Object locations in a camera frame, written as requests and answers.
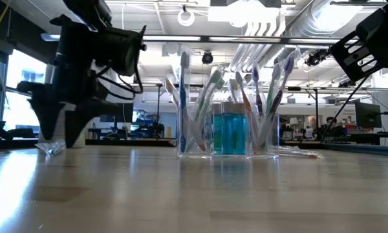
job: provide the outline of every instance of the ceiling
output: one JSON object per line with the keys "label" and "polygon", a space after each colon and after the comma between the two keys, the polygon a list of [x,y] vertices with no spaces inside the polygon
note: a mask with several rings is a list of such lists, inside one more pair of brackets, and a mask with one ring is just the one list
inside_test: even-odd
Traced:
{"label": "ceiling", "polygon": [[[296,7],[289,8],[286,11],[286,24],[293,19],[301,9],[303,9],[310,0],[295,0]],[[240,36],[244,35],[246,27],[235,28],[227,22],[211,22],[207,14],[210,2],[207,0],[197,1],[198,5],[194,8],[199,13],[195,14],[194,23],[185,27],[178,20],[177,15],[181,6],[158,6],[159,12],[156,12],[154,5],[123,5],[109,4],[113,15],[113,26],[126,30],[140,31],[144,25],[147,25],[146,34],[178,34],[178,35],[216,35],[216,36]],[[12,1],[11,6],[14,10],[24,15],[44,30],[50,33],[59,33],[60,28],[49,23],[49,20],[65,14],[77,21],[76,17],[67,9],[62,0],[43,1],[43,0],[17,0]],[[352,21],[340,28],[332,37],[341,38],[355,29],[355,26],[373,10],[363,9]],[[142,52],[140,57],[140,70],[143,82],[155,82],[167,73],[172,73],[170,66],[170,57],[163,56],[163,43],[148,43],[147,52]],[[237,44],[218,44],[218,43],[185,43],[185,46],[194,50],[192,57],[193,65],[191,72],[192,83],[203,83],[204,76],[209,75],[211,68],[219,63],[230,63],[233,55],[236,53]],[[214,56],[213,65],[203,65],[201,58],[205,50],[210,50]],[[297,63],[294,71],[289,77],[287,85],[330,85],[331,80],[342,77],[344,72],[338,67],[338,64],[331,58],[324,61],[320,66],[308,68],[303,65],[303,60]]]}

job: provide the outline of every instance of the computer monitor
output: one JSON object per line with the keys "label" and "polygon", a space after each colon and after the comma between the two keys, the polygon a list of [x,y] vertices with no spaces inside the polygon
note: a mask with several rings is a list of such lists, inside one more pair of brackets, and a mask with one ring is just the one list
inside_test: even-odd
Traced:
{"label": "computer monitor", "polygon": [[375,104],[355,103],[356,125],[362,128],[381,128],[381,107]]}
{"label": "computer monitor", "polygon": [[134,104],[122,103],[118,105],[118,111],[115,115],[101,115],[100,122],[115,122],[115,118],[119,123],[132,122]]}

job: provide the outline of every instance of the table surface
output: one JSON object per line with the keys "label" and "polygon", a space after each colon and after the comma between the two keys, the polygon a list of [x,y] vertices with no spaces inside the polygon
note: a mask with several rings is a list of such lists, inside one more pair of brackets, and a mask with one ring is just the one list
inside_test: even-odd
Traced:
{"label": "table surface", "polygon": [[2,152],[0,232],[388,232],[388,157],[206,160],[174,152]]}

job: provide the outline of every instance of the window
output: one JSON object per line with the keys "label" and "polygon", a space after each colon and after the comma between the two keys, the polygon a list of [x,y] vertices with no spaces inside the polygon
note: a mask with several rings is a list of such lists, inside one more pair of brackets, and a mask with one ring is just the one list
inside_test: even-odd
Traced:
{"label": "window", "polygon": [[6,92],[3,114],[3,120],[6,121],[5,130],[23,126],[39,126],[39,120],[27,101],[28,98],[30,97]]}
{"label": "window", "polygon": [[6,86],[16,88],[20,81],[45,82],[46,64],[14,50],[8,57]]}

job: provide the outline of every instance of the security camera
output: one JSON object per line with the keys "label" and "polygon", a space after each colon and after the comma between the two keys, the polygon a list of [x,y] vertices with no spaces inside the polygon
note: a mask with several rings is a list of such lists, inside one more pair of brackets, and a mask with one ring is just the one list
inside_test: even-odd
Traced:
{"label": "security camera", "polygon": [[211,55],[210,51],[204,52],[204,55],[202,56],[202,63],[206,65],[213,63],[213,55]]}

